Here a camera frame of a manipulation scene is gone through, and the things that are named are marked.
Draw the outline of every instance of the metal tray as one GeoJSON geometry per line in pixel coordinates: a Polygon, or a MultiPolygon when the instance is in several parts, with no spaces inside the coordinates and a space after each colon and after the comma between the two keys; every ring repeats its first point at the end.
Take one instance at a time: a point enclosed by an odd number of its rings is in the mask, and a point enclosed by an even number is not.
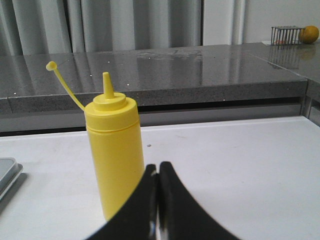
{"type": "Polygon", "coordinates": [[[13,157],[0,157],[0,201],[23,170],[13,157]]]}

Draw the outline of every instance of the lemon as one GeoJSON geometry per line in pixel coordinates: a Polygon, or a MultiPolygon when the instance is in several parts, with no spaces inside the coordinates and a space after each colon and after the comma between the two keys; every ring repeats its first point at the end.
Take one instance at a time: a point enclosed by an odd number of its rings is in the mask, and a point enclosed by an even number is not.
{"type": "Polygon", "coordinates": [[[299,34],[299,40],[304,44],[312,44],[319,37],[319,29],[316,26],[306,26],[305,29],[301,29],[299,34]]]}

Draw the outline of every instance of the yellow squeeze bottle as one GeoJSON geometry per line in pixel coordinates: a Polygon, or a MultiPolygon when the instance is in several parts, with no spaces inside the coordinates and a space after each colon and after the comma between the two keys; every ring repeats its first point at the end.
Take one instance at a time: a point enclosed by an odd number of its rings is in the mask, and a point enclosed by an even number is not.
{"type": "Polygon", "coordinates": [[[144,160],[137,103],[114,92],[110,75],[103,73],[104,93],[83,106],[69,89],[53,61],[54,71],[75,103],[84,110],[104,218],[110,220],[135,190],[144,160]]]}

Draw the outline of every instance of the granite countertop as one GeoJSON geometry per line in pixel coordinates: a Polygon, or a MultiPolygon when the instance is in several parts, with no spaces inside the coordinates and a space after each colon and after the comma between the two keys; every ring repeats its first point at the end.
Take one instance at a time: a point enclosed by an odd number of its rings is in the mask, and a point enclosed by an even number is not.
{"type": "Polygon", "coordinates": [[[319,43],[285,48],[246,43],[0,56],[0,115],[78,109],[46,70],[51,60],[84,105],[102,92],[102,72],[110,72],[114,90],[134,98],[138,106],[306,94],[319,101],[319,48],[319,43]]]}

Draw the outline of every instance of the white curtain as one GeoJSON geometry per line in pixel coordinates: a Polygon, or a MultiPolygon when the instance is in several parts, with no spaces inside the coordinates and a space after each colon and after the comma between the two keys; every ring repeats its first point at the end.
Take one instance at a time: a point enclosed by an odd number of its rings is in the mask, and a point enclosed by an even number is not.
{"type": "Polygon", "coordinates": [[[0,0],[0,56],[199,46],[200,0],[0,0]]]}

